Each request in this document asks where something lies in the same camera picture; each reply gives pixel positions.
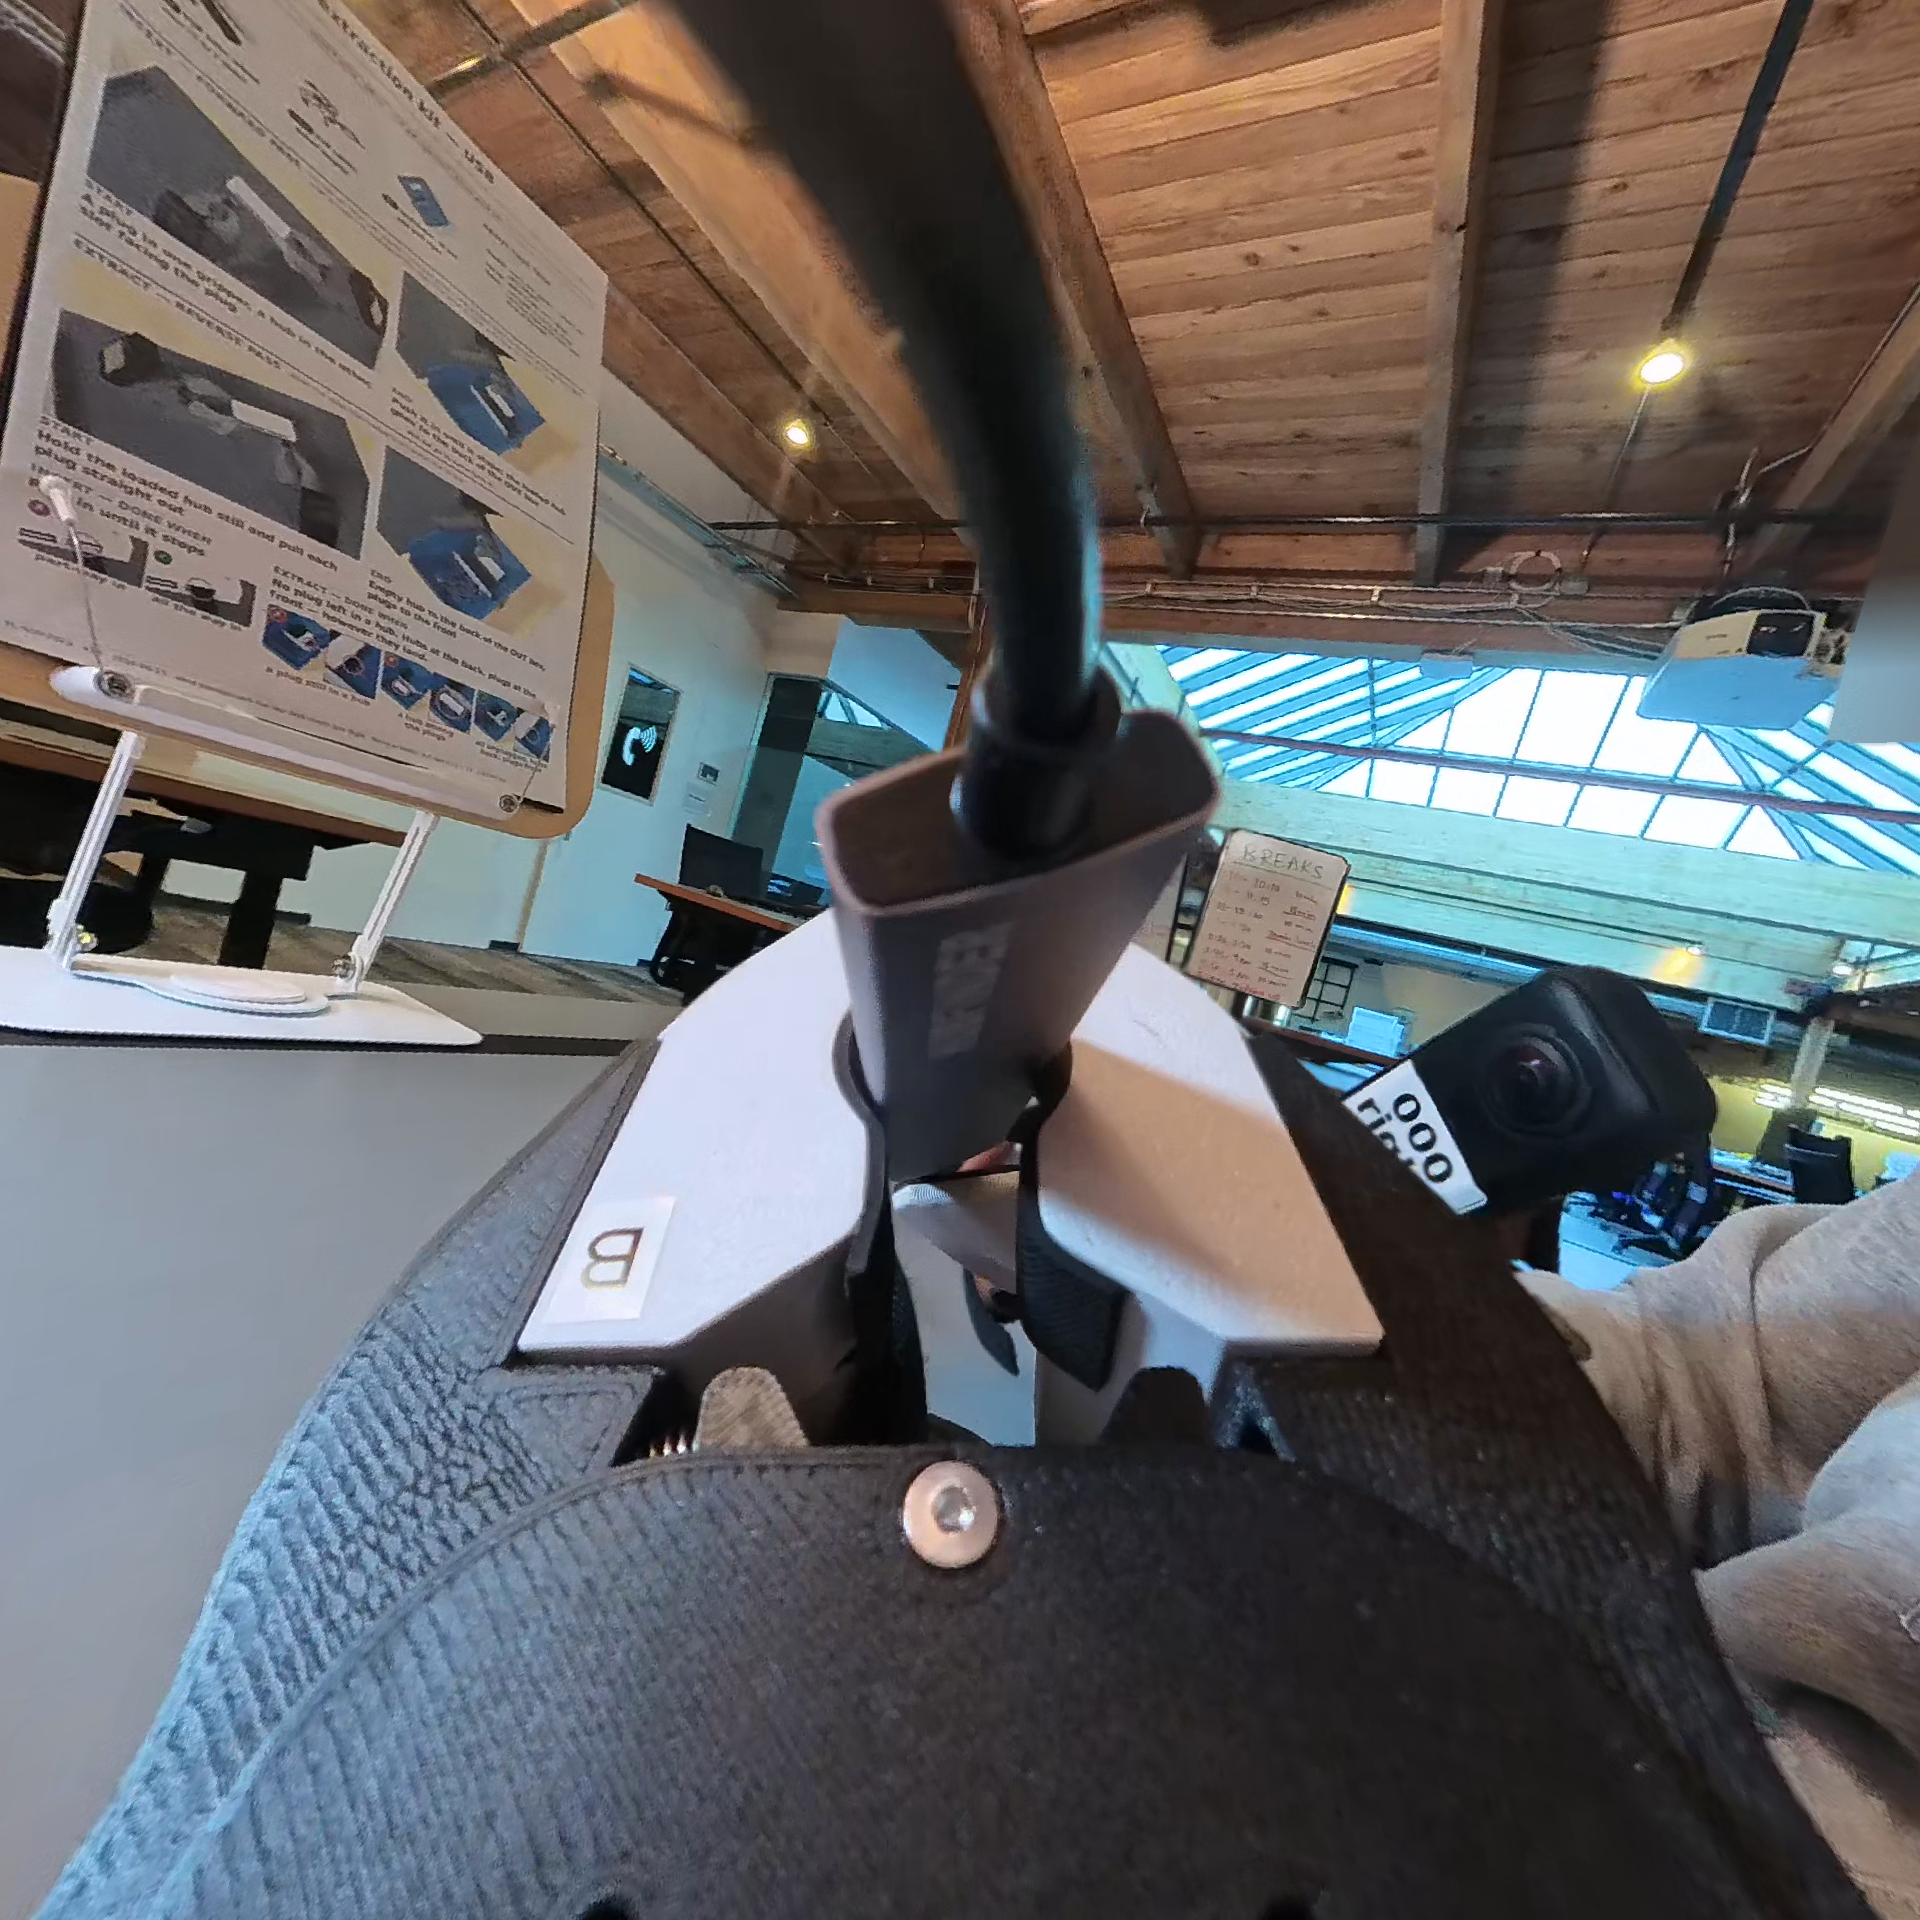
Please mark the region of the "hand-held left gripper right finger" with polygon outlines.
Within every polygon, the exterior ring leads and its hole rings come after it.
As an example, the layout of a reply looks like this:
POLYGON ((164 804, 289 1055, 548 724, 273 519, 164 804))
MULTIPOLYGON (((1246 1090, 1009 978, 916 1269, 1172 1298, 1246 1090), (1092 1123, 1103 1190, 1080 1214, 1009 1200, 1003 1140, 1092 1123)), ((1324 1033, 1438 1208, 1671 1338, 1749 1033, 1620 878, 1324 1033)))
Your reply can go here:
POLYGON ((1014 1298, 1048 1391, 1381 1355, 1381 1311, 1253 1073, 1180 969, 1112 969, 1020 1148, 1014 1298))

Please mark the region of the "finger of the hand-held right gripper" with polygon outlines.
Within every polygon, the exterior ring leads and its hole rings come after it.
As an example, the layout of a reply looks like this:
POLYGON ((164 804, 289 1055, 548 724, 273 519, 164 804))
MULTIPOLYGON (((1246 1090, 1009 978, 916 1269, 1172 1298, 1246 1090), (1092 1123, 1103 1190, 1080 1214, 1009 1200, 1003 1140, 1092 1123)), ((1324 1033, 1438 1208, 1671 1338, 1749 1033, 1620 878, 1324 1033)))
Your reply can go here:
POLYGON ((900 1190, 900 1269, 932 1370, 1033 1370, 1014 1273, 1020 1174, 900 1190))

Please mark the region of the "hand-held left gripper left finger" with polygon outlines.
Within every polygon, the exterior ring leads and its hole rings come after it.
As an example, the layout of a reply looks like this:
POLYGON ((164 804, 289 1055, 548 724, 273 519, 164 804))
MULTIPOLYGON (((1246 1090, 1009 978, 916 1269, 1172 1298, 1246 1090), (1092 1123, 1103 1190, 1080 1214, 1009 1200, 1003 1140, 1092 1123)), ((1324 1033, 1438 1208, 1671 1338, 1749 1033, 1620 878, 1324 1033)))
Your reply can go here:
POLYGON ((644 1357, 692 1399, 759 1367, 805 1437, 839 1437, 875 1222, 879 1142, 851 1075, 851 968, 825 911, 660 1033, 519 1357, 644 1357))

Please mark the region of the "person's right forearm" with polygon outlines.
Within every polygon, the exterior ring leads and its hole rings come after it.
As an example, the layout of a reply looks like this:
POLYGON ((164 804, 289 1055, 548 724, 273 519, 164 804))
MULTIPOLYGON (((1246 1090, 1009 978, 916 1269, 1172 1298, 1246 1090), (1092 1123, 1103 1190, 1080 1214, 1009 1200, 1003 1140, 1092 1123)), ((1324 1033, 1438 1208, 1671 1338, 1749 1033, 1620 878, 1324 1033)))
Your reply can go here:
POLYGON ((1811 1522, 1816 1471, 1920 1367, 1920 1190, 1731 1214, 1688 1260, 1596 1290, 1519 1269, 1639 1449, 1694 1566, 1811 1522))

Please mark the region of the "large handwritten whiteboard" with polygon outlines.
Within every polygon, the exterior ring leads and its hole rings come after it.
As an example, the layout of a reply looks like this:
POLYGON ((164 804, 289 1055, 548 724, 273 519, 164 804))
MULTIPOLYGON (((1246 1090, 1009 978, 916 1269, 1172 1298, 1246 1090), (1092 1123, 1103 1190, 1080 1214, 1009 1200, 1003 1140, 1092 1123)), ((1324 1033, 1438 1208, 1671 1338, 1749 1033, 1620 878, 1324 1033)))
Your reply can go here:
POLYGON ((1265 831, 1226 831, 1186 939, 1186 978, 1301 1010, 1324 957, 1347 874, 1353 874, 1347 857, 1306 850, 1265 831))

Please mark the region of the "black office chair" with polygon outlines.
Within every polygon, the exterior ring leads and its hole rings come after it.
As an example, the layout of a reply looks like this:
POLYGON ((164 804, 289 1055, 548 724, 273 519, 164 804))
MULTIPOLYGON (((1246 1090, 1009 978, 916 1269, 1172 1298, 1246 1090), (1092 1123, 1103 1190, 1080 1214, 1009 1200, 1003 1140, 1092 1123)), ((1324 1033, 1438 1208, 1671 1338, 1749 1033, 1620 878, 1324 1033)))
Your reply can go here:
POLYGON ((713 884, 724 896, 743 896, 743 907, 768 907, 765 894, 765 850, 749 841, 734 841, 734 836, 713 836, 713 831, 685 831, 685 884, 713 884))

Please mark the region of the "white poster stand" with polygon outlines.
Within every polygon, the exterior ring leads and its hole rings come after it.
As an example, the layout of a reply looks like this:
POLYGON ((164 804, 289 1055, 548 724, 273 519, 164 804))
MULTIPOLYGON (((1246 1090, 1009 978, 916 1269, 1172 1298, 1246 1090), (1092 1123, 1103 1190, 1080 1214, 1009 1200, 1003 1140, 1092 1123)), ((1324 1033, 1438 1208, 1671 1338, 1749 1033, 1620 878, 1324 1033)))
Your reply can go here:
POLYGON ((440 819, 512 822, 519 836, 560 822, 551 804, 535 804, 519 822, 512 789, 454 781, 417 761, 380 761, 362 751, 334 751, 304 730, 273 730, 239 705, 218 705, 157 685, 136 685, 105 666, 58 666, 6 647, 6 694, 113 721, 113 757, 100 792, 82 822, 82 850, 47 896, 44 939, 6 949, 0 1027, 6 1040, 262 1040, 262 1043, 481 1043, 471 1027, 438 1016, 429 1003, 377 985, 380 932, 427 859, 427 841, 440 819), (146 747, 189 747, 255 768, 294 768, 309 781, 412 804, 408 836, 392 841, 392 866, 334 969, 273 969, 273 968, 189 968, 189 957, 136 957, 93 955, 82 932, 84 884, 113 850, 113 822, 141 778, 146 747))

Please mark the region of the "glass skylight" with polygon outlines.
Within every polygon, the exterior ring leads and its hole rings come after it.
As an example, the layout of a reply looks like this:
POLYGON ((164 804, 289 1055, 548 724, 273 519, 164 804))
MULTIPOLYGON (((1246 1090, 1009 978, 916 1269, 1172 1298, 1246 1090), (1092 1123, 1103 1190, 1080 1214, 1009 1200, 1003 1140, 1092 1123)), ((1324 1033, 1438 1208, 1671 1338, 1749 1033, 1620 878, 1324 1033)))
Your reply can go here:
POLYGON ((1132 647, 1232 789, 1434 804, 1507 822, 1920 874, 1916 747, 1642 716, 1642 678, 1132 647))

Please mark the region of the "white ceiling projector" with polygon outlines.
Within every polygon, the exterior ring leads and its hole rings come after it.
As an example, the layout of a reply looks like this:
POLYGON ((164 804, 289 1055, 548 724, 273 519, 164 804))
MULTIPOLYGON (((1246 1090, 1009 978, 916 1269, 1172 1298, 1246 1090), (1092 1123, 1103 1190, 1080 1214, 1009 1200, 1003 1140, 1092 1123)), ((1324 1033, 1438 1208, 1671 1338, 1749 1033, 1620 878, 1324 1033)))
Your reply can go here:
POLYGON ((1671 629, 1639 721, 1789 730, 1831 700, 1851 629, 1803 592, 1722 592, 1671 629))

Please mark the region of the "black-legged wooden desk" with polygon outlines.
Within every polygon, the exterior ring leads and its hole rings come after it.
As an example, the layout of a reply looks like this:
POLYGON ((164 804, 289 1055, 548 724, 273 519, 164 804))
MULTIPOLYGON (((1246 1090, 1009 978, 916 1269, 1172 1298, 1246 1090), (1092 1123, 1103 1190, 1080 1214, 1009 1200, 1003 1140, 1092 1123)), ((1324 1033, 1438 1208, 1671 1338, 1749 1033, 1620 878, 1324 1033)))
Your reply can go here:
MULTIPOLYGON (((6 700, 0 724, 0 939, 44 949, 47 907, 82 850, 113 768, 113 724, 58 721, 6 700)), ((223 792, 155 768, 141 751, 113 819, 82 931, 105 955, 262 968, 284 925, 277 896, 324 850, 400 850, 400 831, 350 822, 289 798, 223 792)))

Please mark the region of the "black wall sign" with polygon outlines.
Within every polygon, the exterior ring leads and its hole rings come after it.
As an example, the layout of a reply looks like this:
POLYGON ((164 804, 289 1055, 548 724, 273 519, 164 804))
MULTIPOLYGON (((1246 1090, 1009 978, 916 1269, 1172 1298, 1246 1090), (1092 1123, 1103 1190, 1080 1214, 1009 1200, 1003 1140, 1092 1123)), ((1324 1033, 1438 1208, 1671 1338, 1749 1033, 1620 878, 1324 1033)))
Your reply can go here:
POLYGON ((666 747, 669 747, 678 705, 685 705, 678 685, 660 685, 649 671, 629 666, 621 700, 616 700, 616 721, 606 721, 606 751, 603 751, 603 768, 598 768, 598 781, 606 792, 660 798, 660 768, 666 768, 666 747))

